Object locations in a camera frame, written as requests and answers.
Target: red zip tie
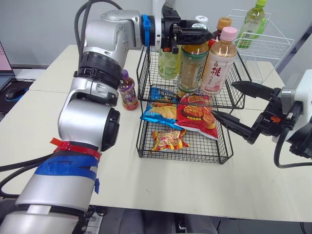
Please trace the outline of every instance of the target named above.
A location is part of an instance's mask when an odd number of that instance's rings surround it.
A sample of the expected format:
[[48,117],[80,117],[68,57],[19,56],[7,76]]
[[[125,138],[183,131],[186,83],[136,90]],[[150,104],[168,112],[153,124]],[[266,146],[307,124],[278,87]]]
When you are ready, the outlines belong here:
[[74,151],[77,153],[84,153],[84,154],[92,155],[92,156],[96,157],[98,159],[98,161],[101,158],[101,154],[98,151],[93,150],[93,149],[89,149],[86,147],[78,146],[78,145],[72,145],[69,141],[61,141],[59,139],[52,138],[50,143],[58,146],[54,150],[54,153],[57,151],[69,150],[69,151]]

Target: blue chip bag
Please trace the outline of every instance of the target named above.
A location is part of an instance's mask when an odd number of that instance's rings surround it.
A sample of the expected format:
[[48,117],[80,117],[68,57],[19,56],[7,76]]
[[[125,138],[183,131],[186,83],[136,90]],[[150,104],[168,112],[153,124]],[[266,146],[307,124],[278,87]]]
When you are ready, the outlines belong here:
[[[177,95],[156,87],[151,88],[151,99],[177,101]],[[141,119],[166,124],[172,128],[182,130],[183,128],[176,126],[176,104],[164,102],[149,102]]]

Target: mouse pad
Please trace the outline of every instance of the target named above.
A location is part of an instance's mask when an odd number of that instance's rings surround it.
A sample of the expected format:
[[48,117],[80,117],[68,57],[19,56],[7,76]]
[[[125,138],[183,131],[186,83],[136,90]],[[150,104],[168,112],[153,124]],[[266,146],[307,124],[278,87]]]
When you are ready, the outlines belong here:
[[5,94],[9,89],[12,88],[28,89],[32,84],[33,84],[32,82],[28,81],[14,81],[8,87],[3,89],[0,92],[0,113],[8,113],[12,109],[12,107],[18,102],[5,100]]

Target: potato chip bag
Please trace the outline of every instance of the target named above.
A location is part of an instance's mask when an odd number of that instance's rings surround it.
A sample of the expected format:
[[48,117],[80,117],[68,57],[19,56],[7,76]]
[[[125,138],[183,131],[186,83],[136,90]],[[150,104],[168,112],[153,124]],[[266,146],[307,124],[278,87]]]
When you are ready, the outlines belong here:
[[[151,99],[177,101],[177,95],[156,87],[151,88]],[[176,126],[176,104],[164,102],[149,102],[141,119],[169,125],[175,129],[182,130],[183,128]]]
[[185,94],[181,102],[183,104],[177,106],[177,121],[175,125],[217,140],[218,132],[215,117],[211,113],[212,108],[198,106],[199,104],[210,104],[210,98],[200,94]]
[[185,143],[181,138],[186,133],[186,130],[174,130],[169,132],[152,132],[155,144],[152,151],[161,150],[179,150],[185,147],[190,147],[189,144]]

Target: laptop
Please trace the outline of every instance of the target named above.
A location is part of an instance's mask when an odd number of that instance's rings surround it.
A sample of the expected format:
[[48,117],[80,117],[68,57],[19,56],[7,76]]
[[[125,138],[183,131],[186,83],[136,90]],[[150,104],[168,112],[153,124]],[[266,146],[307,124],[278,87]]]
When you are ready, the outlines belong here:
[[0,41],[0,91],[7,86],[12,78],[15,78],[15,74]]

